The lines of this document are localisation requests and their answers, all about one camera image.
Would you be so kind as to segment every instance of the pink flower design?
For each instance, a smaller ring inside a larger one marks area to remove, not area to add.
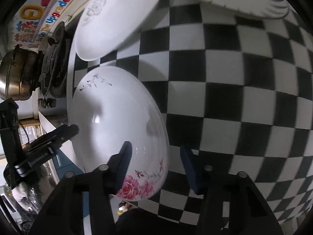
[[[142,186],[140,186],[140,198],[148,198],[151,193],[153,193],[153,185],[146,180]]]
[[[123,199],[133,200],[139,194],[138,186],[137,179],[134,179],[131,175],[127,175],[117,196]]]

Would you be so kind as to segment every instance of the screw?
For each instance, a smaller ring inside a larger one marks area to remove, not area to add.
[[[69,178],[73,177],[74,175],[75,175],[74,172],[69,171],[69,172],[67,172],[67,173],[65,174],[65,177],[69,179]]]
[[[106,165],[106,164],[102,164],[102,165],[99,166],[99,170],[101,170],[101,171],[105,171],[105,170],[107,170],[108,168],[109,168],[109,166]]]
[[[212,170],[213,170],[213,167],[212,167],[211,165],[206,165],[206,166],[204,167],[204,170],[206,170],[206,171],[212,171]]]
[[[237,175],[238,175],[239,177],[243,178],[243,179],[248,176],[247,173],[245,173],[244,171],[238,172]]]

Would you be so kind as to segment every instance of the kitchen counter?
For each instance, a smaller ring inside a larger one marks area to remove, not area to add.
[[[98,66],[137,77],[166,123],[170,164],[163,188],[138,207],[196,225],[202,203],[179,155],[184,145],[214,169],[243,170],[279,223],[313,204],[313,43],[300,17],[250,20],[196,0],[160,0],[139,32],[93,62],[68,66],[68,110],[82,77]],[[228,221],[229,204],[223,217]]]

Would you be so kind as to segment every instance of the pink rose pattern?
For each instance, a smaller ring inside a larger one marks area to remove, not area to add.
[[[139,183],[137,179],[127,175],[124,179],[122,188],[118,191],[117,196],[127,200],[133,200],[138,194]]]
[[[153,193],[153,185],[151,182],[146,180],[142,186],[140,186],[140,198],[148,198],[151,193]]]
[[[139,195],[141,199],[148,198],[154,192],[154,183],[151,180],[149,181],[149,179],[157,178],[157,180],[159,180],[163,171],[163,159],[160,161],[160,172],[157,174],[148,175],[146,172],[135,170],[136,175],[139,178],[147,177],[148,179],[145,180],[142,185],[139,185],[137,179],[134,179],[131,175],[127,175],[124,179],[122,188],[117,193],[117,196],[126,200],[134,200],[137,195]]]

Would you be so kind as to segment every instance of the stove burner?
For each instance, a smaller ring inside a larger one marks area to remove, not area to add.
[[[64,22],[60,22],[48,39],[43,57],[39,82],[44,97],[49,93],[54,98],[66,95],[67,64],[71,44],[72,38],[65,31]]]

